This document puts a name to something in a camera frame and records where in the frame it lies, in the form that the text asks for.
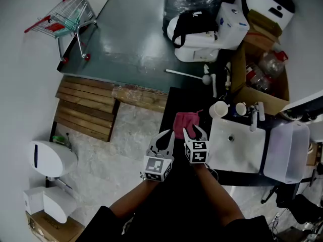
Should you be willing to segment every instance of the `white sink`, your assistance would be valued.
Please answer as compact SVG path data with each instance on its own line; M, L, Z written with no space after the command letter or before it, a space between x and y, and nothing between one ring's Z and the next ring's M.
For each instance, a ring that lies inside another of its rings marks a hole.
M250 126L221 118L213 119L210 134L212 169L258 173L265 142L265 130L250 131Z

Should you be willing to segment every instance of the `black bag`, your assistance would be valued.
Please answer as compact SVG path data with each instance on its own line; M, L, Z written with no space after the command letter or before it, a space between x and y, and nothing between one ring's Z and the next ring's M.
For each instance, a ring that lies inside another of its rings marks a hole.
M184 45L188 34L217 30L216 19L208 11L187 11L179 16L172 42L175 48L180 48ZM175 43L179 36L181 36L181 45Z

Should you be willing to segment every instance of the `translucent storage box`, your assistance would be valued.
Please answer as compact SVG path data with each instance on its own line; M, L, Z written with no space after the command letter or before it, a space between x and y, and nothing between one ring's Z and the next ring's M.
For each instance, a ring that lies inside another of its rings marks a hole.
M286 184L298 183L305 171L309 128L295 121L271 130L263 174Z

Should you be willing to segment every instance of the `shopping cart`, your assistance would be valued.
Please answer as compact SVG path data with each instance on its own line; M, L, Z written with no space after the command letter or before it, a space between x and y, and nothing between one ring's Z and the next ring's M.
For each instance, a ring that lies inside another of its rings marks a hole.
M73 33L77 37L81 56L86 61L91 58L90 54L84 54L80 37L80 28L93 23L97 27L96 20L89 20L80 24L81 17L87 12L89 19L93 13L87 6L86 0L63 0L55 6L44 18L39 19L34 25L25 30L25 33L33 30L43 32L57 40L60 60L67 63L68 59L62 57L60 37Z

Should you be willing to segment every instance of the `faucet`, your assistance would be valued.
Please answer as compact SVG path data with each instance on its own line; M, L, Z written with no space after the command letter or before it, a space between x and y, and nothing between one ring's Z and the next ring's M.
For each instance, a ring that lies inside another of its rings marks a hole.
M259 112L259 121L264 121L264 108L263 108L263 102L257 102L253 106L249 107L249 110L251 111L251 126L250 131L254 132L257 130L257 118L258 118L258 112Z

